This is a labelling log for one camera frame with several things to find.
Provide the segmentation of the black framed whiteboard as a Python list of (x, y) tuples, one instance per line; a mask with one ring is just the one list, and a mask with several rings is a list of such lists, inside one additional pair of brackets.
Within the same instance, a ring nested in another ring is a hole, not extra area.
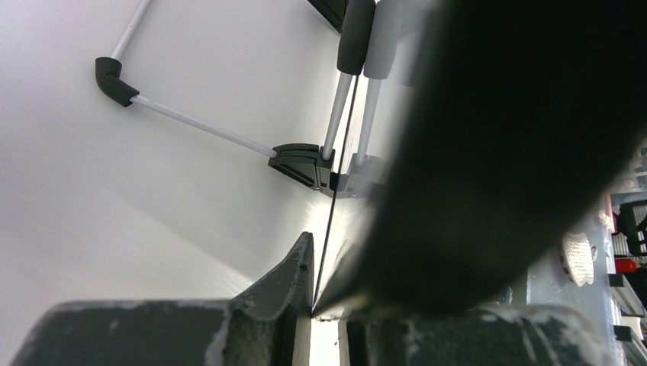
[(644, 1), (344, 1), (322, 146), (274, 148), (141, 95), (122, 54), (98, 88), (266, 156), (365, 207), (315, 316), (458, 312), (540, 258), (646, 137)]

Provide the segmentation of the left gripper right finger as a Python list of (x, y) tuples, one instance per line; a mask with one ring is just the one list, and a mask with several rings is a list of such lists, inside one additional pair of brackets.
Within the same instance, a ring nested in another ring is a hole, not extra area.
[(342, 365), (615, 365), (599, 329), (565, 306), (481, 306), (448, 316), (372, 314), (364, 298), (330, 308), (318, 302), (313, 318), (340, 326)]

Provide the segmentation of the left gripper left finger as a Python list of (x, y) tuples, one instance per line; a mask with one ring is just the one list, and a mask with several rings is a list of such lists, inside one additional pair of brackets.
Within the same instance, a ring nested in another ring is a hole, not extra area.
[(230, 299), (93, 300), (51, 307), (14, 365), (306, 365), (314, 238)]

